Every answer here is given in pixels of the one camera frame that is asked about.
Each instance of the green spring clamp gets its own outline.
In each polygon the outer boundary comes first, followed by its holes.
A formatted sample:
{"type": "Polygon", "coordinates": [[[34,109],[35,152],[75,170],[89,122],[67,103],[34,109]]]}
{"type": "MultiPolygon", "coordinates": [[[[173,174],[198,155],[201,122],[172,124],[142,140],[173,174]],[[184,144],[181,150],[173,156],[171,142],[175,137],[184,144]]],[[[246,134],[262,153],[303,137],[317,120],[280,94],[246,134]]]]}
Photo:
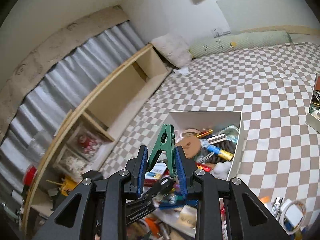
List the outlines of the green spring clamp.
{"type": "Polygon", "coordinates": [[[174,144],[174,127],[172,124],[163,124],[158,135],[155,146],[152,149],[150,158],[147,163],[147,171],[151,171],[155,166],[160,154],[166,151],[167,154],[167,167],[169,169],[169,174],[172,178],[176,176],[175,167],[175,144],[174,144]]]}

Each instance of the cardboard box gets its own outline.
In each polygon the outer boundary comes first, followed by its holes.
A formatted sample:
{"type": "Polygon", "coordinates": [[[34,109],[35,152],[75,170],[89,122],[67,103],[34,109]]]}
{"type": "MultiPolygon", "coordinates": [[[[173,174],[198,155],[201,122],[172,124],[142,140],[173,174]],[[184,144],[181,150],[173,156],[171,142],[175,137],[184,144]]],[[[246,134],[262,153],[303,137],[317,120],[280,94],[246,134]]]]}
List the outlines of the cardboard box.
{"type": "MultiPolygon", "coordinates": [[[[227,180],[236,176],[239,162],[242,156],[242,148],[244,143],[242,112],[237,111],[175,111],[169,112],[162,124],[172,124],[175,130],[185,130],[195,128],[198,130],[213,129],[216,133],[229,125],[235,125],[239,128],[239,138],[236,146],[235,155],[232,160],[231,169],[227,180]]],[[[158,134],[161,130],[159,126],[158,131],[154,134],[148,144],[148,154],[153,149],[157,140],[158,134]]]]}
{"type": "Polygon", "coordinates": [[[312,98],[310,100],[310,105],[309,105],[309,110],[307,112],[307,118],[306,118],[306,124],[311,126],[313,129],[315,129],[317,132],[320,133],[320,113],[314,113],[314,115],[312,115],[310,113],[310,109],[312,106],[317,106],[318,109],[320,107],[320,102],[318,101],[318,99],[320,99],[320,73],[316,74],[316,80],[315,80],[315,85],[313,87],[313,93],[312,93],[312,98]]]}

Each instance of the mattress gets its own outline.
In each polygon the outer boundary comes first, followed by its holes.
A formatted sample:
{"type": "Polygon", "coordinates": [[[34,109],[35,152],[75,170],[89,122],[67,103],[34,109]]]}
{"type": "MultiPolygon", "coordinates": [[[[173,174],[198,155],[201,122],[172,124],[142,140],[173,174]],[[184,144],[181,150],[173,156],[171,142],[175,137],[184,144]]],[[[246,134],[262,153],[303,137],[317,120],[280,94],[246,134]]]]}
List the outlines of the mattress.
{"type": "Polygon", "coordinates": [[[108,177],[123,169],[169,111],[242,111],[246,140],[237,176],[258,197],[302,200],[305,224],[313,223],[320,212],[320,134],[305,121],[319,61],[312,43],[195,59],[188,75],[170,74],[146,102],[101,171],[108,177]]]}

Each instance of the wooden object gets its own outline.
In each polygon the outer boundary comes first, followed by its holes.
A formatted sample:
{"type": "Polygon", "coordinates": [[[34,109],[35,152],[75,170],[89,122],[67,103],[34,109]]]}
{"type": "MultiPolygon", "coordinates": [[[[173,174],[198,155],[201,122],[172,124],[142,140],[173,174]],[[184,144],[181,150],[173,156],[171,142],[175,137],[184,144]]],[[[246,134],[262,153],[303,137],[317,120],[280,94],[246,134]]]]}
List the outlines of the wooden object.
{"type": "Polygon", "coordinates": [[[67,114],[66,114],[66,116],[64,117],[61,125],[58,127],[58,129],[56,130],[56,132],[54,133],[53,136],[55,136],[55,137],[57,136],[57,133],[59,132],[60,128],[64,125],[64,123],[67,121],[67,119],[70,117],[71,114],[72,114],[72,109],[70,109],[70,110],[67,112],[67,114]]]}
{"type": "Polygon", "coordinates": [[[36,190],[31,207],[47,217],[53,213],[53,211],[51,211],[52,201],[50,200],[49,195],[41,191],[39,188],[36,190]]]}
{"type": "Polygon", "coordinates": [[[279,26],[269,26],[260,27],[249,30],[240,31],[241,33],[253,33],[253,32],[270,32],[270,31],[286,31],[287,33],[294,34],[310,34],[310,35],[320,35],[320,30],[313,29],[307,26],[298,25],[279,25],[279,26]]]}
{"type": "Polygon", "coordinates": [[[187,159],[191,159],[198,154],[201,149],[200,140],[193,135],[185,136],[177,143],[181,145],[187,159]]]}
{"type": "Polygon", "coordinates": [[[69,113],[42,157],[28,192],[22,220],[24,234],[27,232],[28,216],[39,182],[51,159],[59,154],[70,135],[69,131],[77,121],[85,118],[95,130],[109,139],[105,145],[105,155],[92,167],[99,170],[130,121],[169,73],[152,44],[148,44],[117,67],[69,113]]]}

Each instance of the blanket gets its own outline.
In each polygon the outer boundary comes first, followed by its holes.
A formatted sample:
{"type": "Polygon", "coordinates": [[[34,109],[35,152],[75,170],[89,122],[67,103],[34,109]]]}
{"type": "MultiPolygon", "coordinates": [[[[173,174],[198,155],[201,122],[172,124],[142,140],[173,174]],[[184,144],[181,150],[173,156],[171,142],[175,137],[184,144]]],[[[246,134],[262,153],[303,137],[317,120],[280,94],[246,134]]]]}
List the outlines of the blanket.
{"type": "Polygon", "coordinates": [[[172,73],[127,127],[102,167],[123,169],[147,145],[169,111],[243,112],[244,151],[238,177],[258,196],[300,199],[305,224],[320,211],[320,134],[306,123],[320,47],[287,43],[238,50],[192,61],[190,73],[172,73]]]}

